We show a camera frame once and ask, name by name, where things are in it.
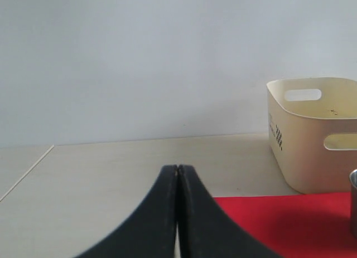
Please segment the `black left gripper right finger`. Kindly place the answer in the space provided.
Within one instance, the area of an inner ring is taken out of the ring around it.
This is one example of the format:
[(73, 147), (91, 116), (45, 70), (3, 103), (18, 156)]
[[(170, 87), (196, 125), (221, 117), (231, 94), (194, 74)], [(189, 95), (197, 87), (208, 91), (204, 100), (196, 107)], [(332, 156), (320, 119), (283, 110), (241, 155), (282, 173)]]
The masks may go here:
[(178, 237), (181, 257), (280, 257), (220, 208), (191, 165), (178, 167)]

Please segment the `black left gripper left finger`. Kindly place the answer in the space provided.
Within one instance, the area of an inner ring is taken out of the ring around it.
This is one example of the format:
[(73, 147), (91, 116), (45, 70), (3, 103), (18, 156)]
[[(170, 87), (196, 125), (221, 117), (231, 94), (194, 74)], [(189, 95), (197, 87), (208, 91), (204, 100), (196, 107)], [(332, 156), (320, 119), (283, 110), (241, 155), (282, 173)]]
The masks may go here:
[(78, 257), (174, 257), (177, 183), (177, 166), (163, 166), (130, 216)]

